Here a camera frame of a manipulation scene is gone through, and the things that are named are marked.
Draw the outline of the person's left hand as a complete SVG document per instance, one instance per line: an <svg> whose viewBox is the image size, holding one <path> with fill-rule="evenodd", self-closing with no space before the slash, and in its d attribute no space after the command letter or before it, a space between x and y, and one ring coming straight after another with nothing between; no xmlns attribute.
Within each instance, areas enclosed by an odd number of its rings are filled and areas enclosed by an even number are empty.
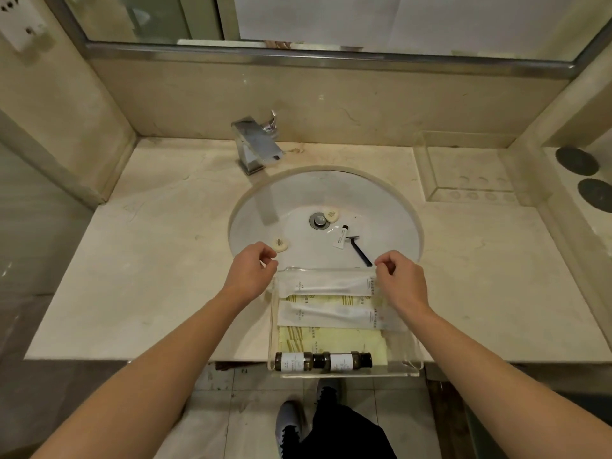
<svg viewBox="0 0 612 459"><path fill-rule="evenodd" d="M245 307L264 293L272 281L263 276L262 261L276 261L276 257L273 248L263 242L246 246L234 257L222 292Z"/></svg>

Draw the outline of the person's right hand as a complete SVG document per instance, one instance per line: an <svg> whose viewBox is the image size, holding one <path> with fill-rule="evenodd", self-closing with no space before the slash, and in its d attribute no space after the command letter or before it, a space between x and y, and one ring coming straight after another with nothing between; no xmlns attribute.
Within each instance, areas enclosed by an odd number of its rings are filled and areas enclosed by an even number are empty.
<svg viewBox="0 0 612 459"><path fill-rule="evenodd" d="M380 255L375 266L396 266L394 285L380 285L386 300L406 324L431 312L423 268L396 250Z"/></svg>

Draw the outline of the clear acrylic amenity tray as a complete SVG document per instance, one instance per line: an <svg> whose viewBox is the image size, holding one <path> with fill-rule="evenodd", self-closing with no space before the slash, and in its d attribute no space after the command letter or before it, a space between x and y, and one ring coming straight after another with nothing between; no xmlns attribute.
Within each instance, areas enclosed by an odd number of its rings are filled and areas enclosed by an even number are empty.
<svg viewBox="0 0 612 459"><path fill-rule="evenodd" d="M378 286L378 291L372 295L372 301L376 302L375 307L388 306L384 294ZM387 365L373 365L370 369L361 369L345 372L324 373L320 370L309 372L278 372L273 370L273 360L279 341L279 325L277 324L277 311L279 308L279 296L274 290L274 279L271 285L271 293L266 295L266 299L271 305L271 333L269 339L269 355L267 368L273 375L280 378L313 379L313 378L384 378L384 377L418 377L424 367L423 353L418 339L408 331L380 331L387 343Z"/></svg>

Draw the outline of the person's right forearm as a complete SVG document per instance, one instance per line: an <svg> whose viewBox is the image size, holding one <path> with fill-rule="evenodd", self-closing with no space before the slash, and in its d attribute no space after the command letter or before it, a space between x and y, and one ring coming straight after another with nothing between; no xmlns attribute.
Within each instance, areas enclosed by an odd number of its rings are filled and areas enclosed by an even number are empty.
<svg viewBox="0 0 612 459"><path fill-rule="evenodd" d="M400 316L510 459L612 459L612 426L430 308L401 309Z"/></svg>

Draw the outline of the person's left forearm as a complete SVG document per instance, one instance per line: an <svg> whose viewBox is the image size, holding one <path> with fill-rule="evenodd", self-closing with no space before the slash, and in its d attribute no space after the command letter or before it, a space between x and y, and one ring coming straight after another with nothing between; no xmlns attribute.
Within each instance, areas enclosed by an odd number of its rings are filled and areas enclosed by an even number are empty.
<svg viewBox="0 0 612 459"><path fill-rule="evenodd" d="M224 287L101 385L31 459L152 459L226 331L252 300L235 286Z"/></svg>

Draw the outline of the black disposable razor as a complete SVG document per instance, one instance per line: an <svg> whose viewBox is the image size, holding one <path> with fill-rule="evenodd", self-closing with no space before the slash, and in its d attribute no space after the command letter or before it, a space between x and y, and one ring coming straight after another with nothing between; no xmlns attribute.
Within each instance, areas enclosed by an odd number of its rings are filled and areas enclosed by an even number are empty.
<svg viewBox="0 0 612 459"><path fill-rule="evenodd" d="M345 238L345 240L348 241L351 244L351 246L355 250L356 254L360 257L361 261L364 263L364 265L366 267L373 267L372 261L369 260L367 255L364 254L364 252L361 250L361 248L357 245L357 240L359 238L360 238L359 235L351 235L351 236L347 236Z"/></svg>

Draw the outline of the white toiletry sachet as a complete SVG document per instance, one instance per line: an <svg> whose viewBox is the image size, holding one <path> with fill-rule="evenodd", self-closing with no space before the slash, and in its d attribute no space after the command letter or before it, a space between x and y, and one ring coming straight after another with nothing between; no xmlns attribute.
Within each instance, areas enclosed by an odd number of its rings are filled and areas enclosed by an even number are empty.
<svg viewBox="0 0 612 459"><path fill-rule="evenodd" d="M373 269L286 269L277 272L274 290L291 295L372 296L378 291Z"/></svg>
<svg viewBox="0 0 612 459"><path fill-rule="evenodd" d="M407 332L408 327L388 306L312 305L280 301L277 324L291 327Z"/></svg>

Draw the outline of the yellow patterned packet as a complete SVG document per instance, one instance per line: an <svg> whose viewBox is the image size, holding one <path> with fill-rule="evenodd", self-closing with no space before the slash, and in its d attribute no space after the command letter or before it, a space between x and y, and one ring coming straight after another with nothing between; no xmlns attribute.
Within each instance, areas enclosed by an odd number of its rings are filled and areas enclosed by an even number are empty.
<svg viewBox="0 0 612 459"><path fill-rule="evenodd" d="M290 295L286 298L279 298L279 301L288 301L300 306L345 306L345 307L375 307L376 302L372 301L371 296L351 296L351 295Z"/></svg>
<svg viewBox="0 0 612 459"><path fill-rule="evenodd" d="M370 329L328 329L279 326L277 352L370 353L373 365L387 365L387 343L381 332Z"/></svg>

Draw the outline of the white oval sink basin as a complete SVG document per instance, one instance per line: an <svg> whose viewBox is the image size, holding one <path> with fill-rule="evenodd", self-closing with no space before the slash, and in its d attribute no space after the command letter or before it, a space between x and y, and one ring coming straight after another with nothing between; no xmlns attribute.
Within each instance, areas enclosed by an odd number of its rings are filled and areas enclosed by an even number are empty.
<svg viewBox="0 0 612 459"><path fill-rule="evenodd" d="M310 215L334 208L340 217L325 230L314 230ZM305 171L271 180L239 201L229 223L233 255L246 246L271 246L276 236L290 245L278 253L279 269L364 268L351 244L332 246L335 231L346 224L347 236L359 235L357 245L369 260L390 250L418 261L423 231L407 200L378 181L346 171Z"/></svg>

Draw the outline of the chrome square faucet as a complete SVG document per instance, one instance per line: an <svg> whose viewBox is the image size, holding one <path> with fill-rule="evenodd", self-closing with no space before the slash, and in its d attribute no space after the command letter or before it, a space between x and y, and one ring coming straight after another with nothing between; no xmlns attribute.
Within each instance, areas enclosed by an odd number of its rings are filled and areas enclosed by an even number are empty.
<svg viewBox="0 0 612 459"><path fill-rule="evenodd" d="M278 135L277 114L271 110L271 118L257 123L247 116L231 123L234 134L239 166L247 176L275 164L283 157L283 151L276 143Z"/></svg>

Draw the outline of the empty clear acrylic tray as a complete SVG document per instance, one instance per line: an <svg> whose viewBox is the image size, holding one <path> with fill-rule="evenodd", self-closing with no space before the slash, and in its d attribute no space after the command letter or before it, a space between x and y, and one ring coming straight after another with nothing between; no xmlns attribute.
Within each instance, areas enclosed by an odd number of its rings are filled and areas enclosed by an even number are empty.
<svg viewBox="0 0 612 459"><path fill-rule="evenodd" d="M412 149L425 201L519 205L498 149L443 146L424 131Z"/></svg>

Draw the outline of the black trousers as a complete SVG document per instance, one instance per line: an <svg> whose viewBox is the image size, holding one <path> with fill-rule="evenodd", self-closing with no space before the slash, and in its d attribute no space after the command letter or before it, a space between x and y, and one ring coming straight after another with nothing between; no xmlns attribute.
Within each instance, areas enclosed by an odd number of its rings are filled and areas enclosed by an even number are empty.
<svg viewBox="0 0 612 459"><path fill-rule="evenodd" d="M397 459L384 430L343 404L316 408L302 459Z"/></svg>

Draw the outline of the dark round coaster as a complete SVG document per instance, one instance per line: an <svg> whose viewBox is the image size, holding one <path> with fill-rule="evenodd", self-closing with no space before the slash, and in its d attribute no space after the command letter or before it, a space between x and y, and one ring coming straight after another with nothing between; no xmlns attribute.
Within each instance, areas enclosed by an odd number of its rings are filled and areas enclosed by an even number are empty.
<svg viewBox="0 0 612 459"><path fill-rule="evenodd" d="M579 176L590 177L600 169L599 162L592 154L572 145L556 149L555 158L563 168Z"/></svg>
<svg viewBox="0 0 612 459"><path fill-rule="evenodd" d="M612 185L597 178L584 178L577 184L579 195L593 208L612 214Z"/></svg>

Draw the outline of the metal framed wall mirror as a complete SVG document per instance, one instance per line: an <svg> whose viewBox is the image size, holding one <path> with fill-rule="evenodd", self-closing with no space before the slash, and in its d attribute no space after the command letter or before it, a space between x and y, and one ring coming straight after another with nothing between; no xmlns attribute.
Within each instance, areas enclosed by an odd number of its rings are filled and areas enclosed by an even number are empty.
<svg viewBox="0 0 612 459"><path fill-rule="evenodd" d="M87 60L574 79L612 0L43 0Z"/></svg>

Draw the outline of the white wall outlet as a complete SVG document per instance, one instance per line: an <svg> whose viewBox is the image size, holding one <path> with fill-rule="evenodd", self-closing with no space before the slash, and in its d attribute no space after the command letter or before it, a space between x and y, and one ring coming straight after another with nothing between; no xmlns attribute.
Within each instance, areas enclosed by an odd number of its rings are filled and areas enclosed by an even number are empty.
<svg viewBox="0 0 612 459"><path fill-rule="evenodd" d="M22 53L48 33L48 26L32 0L0 0L0 33Z"/></svg>

